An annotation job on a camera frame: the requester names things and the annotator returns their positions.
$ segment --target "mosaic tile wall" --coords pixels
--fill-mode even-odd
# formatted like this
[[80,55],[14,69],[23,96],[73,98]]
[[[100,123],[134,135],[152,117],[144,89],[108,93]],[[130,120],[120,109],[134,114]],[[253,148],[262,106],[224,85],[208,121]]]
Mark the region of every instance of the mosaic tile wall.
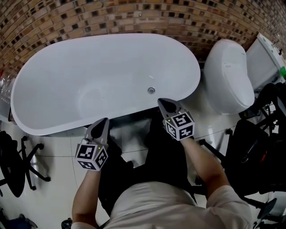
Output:
[[205,60],[216,41],[245,49],[260,31],[286,47],[282,0],[0,0],[0,64],[17,71],[36,52],[66,39],[155,33]]

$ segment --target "white tile floor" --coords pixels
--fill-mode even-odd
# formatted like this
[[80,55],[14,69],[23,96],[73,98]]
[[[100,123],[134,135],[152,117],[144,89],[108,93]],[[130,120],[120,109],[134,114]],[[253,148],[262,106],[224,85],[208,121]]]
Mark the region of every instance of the white tile floor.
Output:
[[[240,119],[239,116],[216,113],[209,105],[201,85],[182,103],[190,111],[196,123],[196,140],[205,138],[208,143],[225,154],[228,143],[225,130],[228,128],[234,130]],[[128,125],[124,124],[111,130],[111,136],[122,148],[122,157],[126,161],[135,161],[136,166],[145,163],[147,149],[143,144],[143,139],[148,132],[149,125],[150,121],[146,119]],[[86,173],[73,159],[84,129],[78,128],[52,136],[31,136],[24,133],[18,126],[3,123],[1,130],[5,130],[14,140],[18,141],[18,149],[20,149],[21,137],[27,135],[29,139],[26,144],[27,153],[37,143],[45,145],[42,151],[37,152],[36,159],[48,168],[47,173],[51,177],[51,182],[46,183],[36,179],[37,190],[35,191],[30,190],[26,182],[20,198],[14,197],[7,185],[1,186],[4,196],[0,198],[0,206],[4,208],[10,219],[23,213],[41,229],[60,228],[61,222],[71,217],[73,198]],[[189,178],[193,179],[192,166],[188,164]],[[206,205],[204,196],[197,195],[196,198],[199,206]],[[266,202],[268,195],[254,194],[252,198]],[[252,208],[254,219],[258,212],[259,210]],[[99,225],[108,220],[108,215],[100,203],[96,219]]]

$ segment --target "toilet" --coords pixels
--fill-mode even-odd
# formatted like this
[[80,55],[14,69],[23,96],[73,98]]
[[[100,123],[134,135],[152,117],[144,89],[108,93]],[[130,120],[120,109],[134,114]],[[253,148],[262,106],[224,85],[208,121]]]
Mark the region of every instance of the toilet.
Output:
[[213,46],[203,69],[203,83],[211,106],[221,114],[238,114],[254,103],[246,53],[234,41],[223,39]]

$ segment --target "bathtub rim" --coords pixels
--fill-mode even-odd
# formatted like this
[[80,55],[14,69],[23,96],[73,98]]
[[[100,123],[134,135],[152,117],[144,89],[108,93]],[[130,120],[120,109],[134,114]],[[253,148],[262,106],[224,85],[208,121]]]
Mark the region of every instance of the bathtub rim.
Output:
[[[175,42],[175,43],[177,43],[177,45],[181,45],[182,47],[187,49],[189,51],[190,55],[192,56],[191,58],[196,60],[196,62],[193,63],[193,64],[197,66],[195,68],[198,71],[198,78],[196,79],[196,81],[193,81],[193,86],[192,87],[190,87],[185,92],[181,93],[179,96],[178,95],[174,95],[174,97],[172,97],[172,99],[177,100],[177,101],[182,100],[182,99],[188,97],[189,95],[191,95],[195,91],[195,89],[198,87],[198,84],[199,84],[199,81],[200,81],[200,78],[201,78],[201,71],[200,71],[198,60],[194,56],[194,54],[192,53],[191,50],[189,50],[185,45],[183,45],[182,43],[180,43],[179,41],[177,41],[177,40],[175,40],[173,38],[170,38],[170,37],[167,37],[167,36],[164,36],[164,35],[160,35],[160,34],[105,34],[105,35],[98,35],[98,36],[90,36],[90,37],[69,39],[69,40],[65,40],[65,41],[62,41],[62,42],[72,42],[72,41],[77,40],[77,39],[82,39],[82,40],[84,40],[84,39],[91,39],[93,37],[99,38],[99,37],[102,37],[102,36],[104,36],[104,37],[106,37],[106,36],[122,36],[122,37],[125,36],[125,37],[127,37],[128,36],[129,37],[130,35],[132,35],[132,36],[145,36],[145,37],[157,36],[157,37],[161,37],[162,39],[171,40],[171,42]],[[15,120],[16,124],[19,126],[19,128],[21,130],[23,130],[24,132],[28,133],[28,134],[35,135],[35,136],[44,136],[44,135],[54,134],[54,133],[58,133],[58,132],[67,131],[67,130],[71,130],[71,129],[74,129],[74,128],[90,125],[90,124],[94,123],[95,121],[97,121],[97,120],[99,120],[101,118],[104,118],[104,117],[101,117],[101,116],[93,116],[91,118],[80,119],[80,120],[72,121],[72,122],[69,122],[69,123],[61,124],[61,125],[58,125],[58,126],[44,128],[44,129],[30,128],[30,127],[24,125],[20,121],[20,119],[18,118],[18,116],[17,116],[17,114],[15,112],[13,100],[14,100],[15,86],[17,85],[17,81],[19,79],[19,75],[21,74],[22,71],[25,70],[26,66],[28,66],[28,63],[33,61],[33,59],[36,58],[43,50],[45,50],[45,49],[47,50],[51,46],[60,45],[60,43],[61,42],[57,42],[57,43],[51,44],[51,45],[41,49],[36,54],[34,54],[24,64],[24,66],[21,68],[21,70],[17,74],[17,77],[16,77],[15,82],[13,84],[13,88],[12,88],[12,92],[11,92],[11,110],[12,110],[12,114],[13,114],[14,120]],[[129,114],[133,114],[133,113],[136,113],[136,112],[140,112],[140,111],[143,111],[143,110],[148,110],[148,109],[151,109],[151,108],[154,108],[154,107],[157,107],[157,106],[158,106],[158,104],[157,104],[157,100],[156,100],[155,102],[148,103],[148,106],[147,105],[142,106],[141,110],[138,110],[138,108],[135,106],[135,107],[126,108],[124,111],[121,110],[121,111],[115,111],[113,113],[109,113],[109,117],[108,118],[109,119],[113,119],[113,118],[117,118],[117,117],[122,117],[122,116],[125,116],[125,115],[129,115]]]

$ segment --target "bathtub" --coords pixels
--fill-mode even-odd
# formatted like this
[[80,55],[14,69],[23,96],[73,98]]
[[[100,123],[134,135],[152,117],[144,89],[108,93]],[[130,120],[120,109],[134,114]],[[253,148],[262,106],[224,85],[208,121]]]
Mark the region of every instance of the bathtub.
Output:
[[181,100],[200,80],[193,53],[156,34],[110,34],[52,44],[31,57],[12,89],[17,125],[48,135]]

